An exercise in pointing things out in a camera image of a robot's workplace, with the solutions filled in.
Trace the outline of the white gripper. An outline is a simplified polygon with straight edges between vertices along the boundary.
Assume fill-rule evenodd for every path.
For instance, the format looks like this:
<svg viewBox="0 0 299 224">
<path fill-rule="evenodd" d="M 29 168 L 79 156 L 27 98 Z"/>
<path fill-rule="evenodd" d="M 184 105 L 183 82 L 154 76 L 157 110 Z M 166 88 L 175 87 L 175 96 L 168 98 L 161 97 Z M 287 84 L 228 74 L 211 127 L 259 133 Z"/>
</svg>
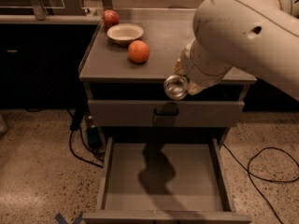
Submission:
<svg viewBox="0 0 299 224">
<path fill-rule="evenodd" d="M 191 41 L 177 59 L 174 74 L 190 80 L 188 94 L 196 95 L 223 80 L 232 66 L 204 49 L 196 39 Z"/>
</svg>

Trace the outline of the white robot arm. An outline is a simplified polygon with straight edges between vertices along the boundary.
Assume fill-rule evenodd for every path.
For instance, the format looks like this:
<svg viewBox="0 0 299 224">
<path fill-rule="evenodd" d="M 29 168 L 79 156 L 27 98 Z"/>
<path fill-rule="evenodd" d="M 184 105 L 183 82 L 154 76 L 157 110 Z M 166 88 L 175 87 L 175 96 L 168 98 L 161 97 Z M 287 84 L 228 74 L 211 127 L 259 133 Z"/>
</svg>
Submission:
<svg viewBox="0 0 299 224">
<path fill-rule="evenodd" d="M 234 67 L 299 100 L 299 0 L 204 0 L 175 73 L 198 93 Z"/>
</svg>

